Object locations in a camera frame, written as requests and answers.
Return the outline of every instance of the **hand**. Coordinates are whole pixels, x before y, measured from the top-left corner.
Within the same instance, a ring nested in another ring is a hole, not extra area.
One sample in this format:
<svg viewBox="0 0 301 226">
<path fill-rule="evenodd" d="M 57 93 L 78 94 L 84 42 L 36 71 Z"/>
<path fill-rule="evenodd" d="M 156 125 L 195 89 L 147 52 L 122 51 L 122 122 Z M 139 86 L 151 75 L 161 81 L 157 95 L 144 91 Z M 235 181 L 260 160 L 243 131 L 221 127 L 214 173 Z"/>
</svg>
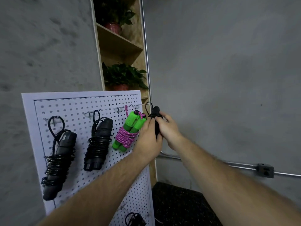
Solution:
<svg viewBox="0 0 301 226">
<path fill-rule="evenodd" d="M 149 164 L 159 155 L 162 149 L 162 141 L 163 137 L 160 133 L 156 139 L 155 119 L 148 117 L 139 132 L 139 139 L 133 153 L 138 154 L 141 160 L 146 160 L 146 163 Z"/>
<path fill-rule="evenodd" d="M 171 118 L 170 115 L 160 111 L 160 114 L 167 120 L 164 121 L 160 117 L 155 117 L 156 121 L 160 126 L 160 132 L 162 133 L 163 137 L 167 140 L 168 146 L 175 150 L 175 141 L 178 140 L 182 134 L 179 132 L 178 126 L 176 122 Z"/>
</svg>

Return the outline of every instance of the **person's right hand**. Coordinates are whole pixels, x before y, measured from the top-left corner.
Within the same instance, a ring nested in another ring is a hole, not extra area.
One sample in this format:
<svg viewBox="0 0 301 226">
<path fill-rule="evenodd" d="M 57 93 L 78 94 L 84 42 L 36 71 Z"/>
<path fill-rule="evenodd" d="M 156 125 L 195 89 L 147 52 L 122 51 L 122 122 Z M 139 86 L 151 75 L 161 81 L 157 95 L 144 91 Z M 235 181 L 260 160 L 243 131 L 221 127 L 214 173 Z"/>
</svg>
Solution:
<svg viewBox="0 0 301 226">
<path fill-rule="evenodd" d="M 160 111 L 160 114 L 167 120 L 165 121 L 161 117 L 155 117 L 155 120 L 160 126 L 160 133 L 167 140 L 168 146 L 175 150 L 174 143 L 182 136 L 182 134 L 179 132 L 176 122 L 170 115 L 162 111 Z"/>
</svg>

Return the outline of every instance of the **person's right arm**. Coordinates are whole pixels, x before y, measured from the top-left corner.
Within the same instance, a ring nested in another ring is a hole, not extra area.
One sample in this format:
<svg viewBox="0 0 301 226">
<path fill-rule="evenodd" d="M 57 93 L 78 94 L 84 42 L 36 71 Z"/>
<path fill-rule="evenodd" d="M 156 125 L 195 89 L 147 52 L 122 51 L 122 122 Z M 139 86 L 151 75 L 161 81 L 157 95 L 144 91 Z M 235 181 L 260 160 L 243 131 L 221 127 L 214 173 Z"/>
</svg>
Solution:
<svg viewBox="0 0 301 226">
<path fill-rule="evenodd" d="M 231 168 L 181 135 L 175 121 L 160 112 L 160 132 L 195 178 L 224 226 L 301 225 L 299 209 L 269 187 Z"/>
</svg>

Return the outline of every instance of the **black jump rope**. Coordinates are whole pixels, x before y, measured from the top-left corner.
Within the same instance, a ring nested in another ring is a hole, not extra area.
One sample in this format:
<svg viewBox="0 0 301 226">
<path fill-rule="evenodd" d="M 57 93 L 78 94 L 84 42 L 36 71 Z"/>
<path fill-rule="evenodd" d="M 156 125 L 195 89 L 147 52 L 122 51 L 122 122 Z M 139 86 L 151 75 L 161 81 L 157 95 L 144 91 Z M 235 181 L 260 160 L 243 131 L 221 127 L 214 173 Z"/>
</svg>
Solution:
<svg viewBox="0 0 301 226">
<path fill-rule="evenodd" d="M 150 104 L 152 113 L 149 114 L 146 106 Z M 161 117 L 159 113 L 160 108 L 158 106 L 153 107 L 151 102 L 145 104 L 145 110 L 149 117 Z M 95 120 L 95 113 L 98 113 L 98 119 Z M 51 129 L 50 122 L 53 119 L 60 119 L 62 121 L 62 130 L 57 134 Z M 63 183 L 66 181 L 69 167 L 74 160 L 75 142 L 77 134 L 65 129 L 65 122 L 60 116 L 52 116 L 48 120 L 48 128 L 52 134 L 54 140 L 52 144 L 52 155 L 45 156 L 47 160 L 47 170 L 45 174 L 47 177 L 42 178 L 41 184 L 44 187 L 43 199 L 46 201 L 56 198 L 59 191 L 62 190 Z M 107 117 L 100 117 L 98 110 L 93 112 L 93 125 L 91 129 L 91 138 L 89 138 L 89 146 L 84 158 L 84 170 L 100 170 L 106 160 L 109 144 L 112 141 L 110 138 L 113 128 L 113 120 Z M 159 124 L 155 122 L 156 138 L 160 133 Z M 55 152 L 55 145 L 58 143 L 57 150 Z M 127 226 L 145 225 L 145 221 L 139 213 L 129 213 L 125 222 Z"/>
</svg>

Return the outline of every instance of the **person's left hand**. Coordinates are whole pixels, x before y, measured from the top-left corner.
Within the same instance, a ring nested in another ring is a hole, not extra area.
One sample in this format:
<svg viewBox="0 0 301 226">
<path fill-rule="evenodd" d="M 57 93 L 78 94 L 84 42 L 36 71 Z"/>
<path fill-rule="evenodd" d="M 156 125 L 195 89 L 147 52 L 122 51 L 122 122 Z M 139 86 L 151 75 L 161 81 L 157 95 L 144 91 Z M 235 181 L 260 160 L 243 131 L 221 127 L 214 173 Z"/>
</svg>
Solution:
<svg viewBox="0 0 301 226">
<path fill-rule="evenodd" d="M 162 149 L 163 137 L 161 133 L 156 139 L 155 119 L 148 117 L 139 133 L 139 139 L 136 142 L 133 153 L 138 154 L 141 160 L 145 160 L 147 164 L 155 159 Z"/>
</svg>

